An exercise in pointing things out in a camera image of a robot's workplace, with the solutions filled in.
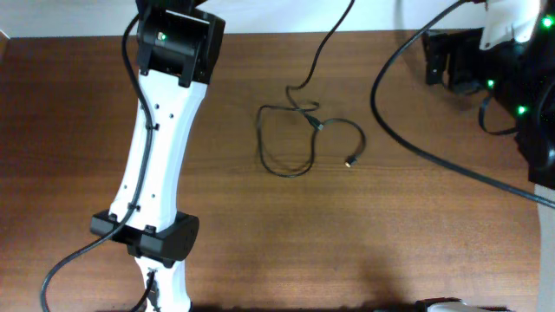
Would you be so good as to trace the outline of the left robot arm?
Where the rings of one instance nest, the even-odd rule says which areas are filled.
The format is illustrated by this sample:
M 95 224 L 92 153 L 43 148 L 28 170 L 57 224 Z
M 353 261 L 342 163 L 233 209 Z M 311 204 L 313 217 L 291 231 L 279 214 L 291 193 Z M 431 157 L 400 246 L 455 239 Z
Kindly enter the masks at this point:
M 180 168 L 219 57 L 225 21 L 198 2 L 140 7 L 132 83 L 142 92 L 121 186 L 90 230 L 125 244 L 147 288 L 147 310 L 187 311 L 186 257 L 199 219 L 177 209 Z

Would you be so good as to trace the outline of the black cable silver plug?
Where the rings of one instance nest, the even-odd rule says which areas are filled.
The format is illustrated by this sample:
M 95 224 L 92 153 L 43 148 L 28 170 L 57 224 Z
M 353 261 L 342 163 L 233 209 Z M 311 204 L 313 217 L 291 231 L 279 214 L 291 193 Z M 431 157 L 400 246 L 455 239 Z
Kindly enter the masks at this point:
M 359 133 L 360 140 L 356 150 L 345 158 L 344 164 L 346 167 L 351 168 L 365 152 L 365 149 L 368 145 L 368 138 L 365 132 L 363 131 L 363 129 L 358 124 L 356 124 L 352 120 L 347 120 L 344 118 L 330 118 L 330 119 L 321 121 L 318 118 L 310 115 L 310 112 L 317 111 L 320 108 L 320 104 L 316 101 L 308 101 L 308 103 L 310 105 L 310 108 L 263 105 L 258 109 L 256 114 L 256 135 L 257 135 L 258 158 L 262 167 L 268 173 L 274 176 L 277 176 L 280 178 L 286 178 L 286 179 L 298 178 L 308 173 L 311 170 L 311 168 L 314 166 L 315 160 L 316 160 L 317 136 L 327 126 L 335 123 L 347 124 L 353 127 Z M 300 113 L 309 122 L 310 126 L 313 128 L 312 135 L 310 137 L 310 156 L 306 160 L 306 162 L 298 169 L 296 169 L 293 173 L 276 172 L 273 169 L 271 169 L 265 161 L 264 141 L 263 141 L 263 131 L 262 131 L 262 114 L 265 110 L 278 110 L 278 111 L 285 111 L 285 112 Z

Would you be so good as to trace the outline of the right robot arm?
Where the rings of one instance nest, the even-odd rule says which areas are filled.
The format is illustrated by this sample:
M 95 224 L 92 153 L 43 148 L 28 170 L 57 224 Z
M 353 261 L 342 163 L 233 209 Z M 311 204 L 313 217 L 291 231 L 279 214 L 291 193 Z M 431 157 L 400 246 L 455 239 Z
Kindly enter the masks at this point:
M 528 178 L 554 187 L 554 3 L 486 1 L 482 27 L 426 31 L 426 83 L 455 94 L 486 91 L 514 119 Z

